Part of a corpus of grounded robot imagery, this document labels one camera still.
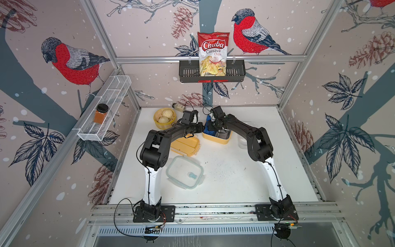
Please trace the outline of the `clear plastic lunch box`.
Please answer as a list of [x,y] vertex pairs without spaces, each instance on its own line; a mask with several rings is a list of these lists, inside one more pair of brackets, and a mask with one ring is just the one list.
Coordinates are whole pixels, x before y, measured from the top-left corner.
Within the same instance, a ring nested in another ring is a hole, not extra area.
[[238,137],[238,146],[240,149],[246,150],[247,147],[247,141],[243,137]]

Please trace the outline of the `yellow lunch box lid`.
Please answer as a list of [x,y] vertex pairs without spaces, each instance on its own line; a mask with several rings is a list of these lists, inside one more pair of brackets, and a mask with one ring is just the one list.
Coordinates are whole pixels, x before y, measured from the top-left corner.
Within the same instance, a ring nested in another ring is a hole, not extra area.
[[201,147],[200,140],[191,134],[179,138],[171,143],[171,150],[182,156],[194,156]]

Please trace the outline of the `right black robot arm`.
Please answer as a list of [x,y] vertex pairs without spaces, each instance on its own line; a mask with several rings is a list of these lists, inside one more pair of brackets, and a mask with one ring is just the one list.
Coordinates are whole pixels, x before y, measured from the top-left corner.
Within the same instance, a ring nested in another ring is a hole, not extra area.
[[210,131],[224,129],[237,133],[246,140],[250,158],[261,163],[273,217],[279,221],[298,221],[295,205],[277,175],[273,159],[273,145],[267,130],[263,127],[250,126],[232,114],[226,115],[220,106],[212,108],[209,115],[211,117],[211,122],[208,124]]

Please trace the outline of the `blue cleaning cloth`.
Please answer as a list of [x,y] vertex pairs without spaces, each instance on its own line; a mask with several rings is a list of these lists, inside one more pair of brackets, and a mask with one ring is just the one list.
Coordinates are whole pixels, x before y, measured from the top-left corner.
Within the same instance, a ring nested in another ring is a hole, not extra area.
[[215,136],[217,133],[218,127],[216,126],[216,123],[210,115],[207,115],[206,117],[206,122],[205,122],[205,129],[203,131],[204,134],[210,135],[210,136]]

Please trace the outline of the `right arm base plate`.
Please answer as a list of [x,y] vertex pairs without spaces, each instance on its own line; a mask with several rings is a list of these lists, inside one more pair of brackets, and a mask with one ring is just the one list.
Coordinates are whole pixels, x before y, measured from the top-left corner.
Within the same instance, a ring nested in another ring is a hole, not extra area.
[[285,221],[299,220],[295,205],[291,205],[285,213],[275,213],[271,204],[256,204],[254,214],[258,221],[279,221],[280,218]]

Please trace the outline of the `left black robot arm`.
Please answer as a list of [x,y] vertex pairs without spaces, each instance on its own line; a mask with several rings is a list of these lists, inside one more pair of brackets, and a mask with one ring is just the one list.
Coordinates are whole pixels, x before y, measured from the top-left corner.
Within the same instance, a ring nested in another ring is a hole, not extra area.
[[160,179],[172,142],[204,130],[198,111],[184,111],[183,117],[167,130],[151,130],[142,144],[139,160],[146,169],[145,193],[138,208],[140,217],[154,221],[161,216]]

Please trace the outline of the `clear lunch box lid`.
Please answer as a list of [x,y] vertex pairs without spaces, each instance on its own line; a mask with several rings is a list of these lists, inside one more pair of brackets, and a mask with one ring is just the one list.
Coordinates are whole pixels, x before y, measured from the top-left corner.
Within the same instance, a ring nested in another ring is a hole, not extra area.
[[182,189],[194,189],[205,180],[203,167],[185,156],[176,156],[166,170],[168,180]]

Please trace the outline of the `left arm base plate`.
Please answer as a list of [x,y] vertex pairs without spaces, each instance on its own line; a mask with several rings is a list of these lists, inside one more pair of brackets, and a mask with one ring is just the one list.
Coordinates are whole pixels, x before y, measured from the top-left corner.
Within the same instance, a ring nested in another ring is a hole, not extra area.
[[163,223],[173,222],[175,217],[175,206],[174,205],[162,205],[159,207],[138,205],[135,209],[133,217],[134,223]]

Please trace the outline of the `yellow lunch box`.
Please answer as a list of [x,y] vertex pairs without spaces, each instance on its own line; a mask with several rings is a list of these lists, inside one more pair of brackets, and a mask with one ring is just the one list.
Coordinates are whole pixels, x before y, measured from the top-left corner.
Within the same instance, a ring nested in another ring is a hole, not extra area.
[[216,132],[215,135],[202,134],[203,138],[222,145],[229,143],[231,135],[232,132],[230,130],[221,130],[220,132]]

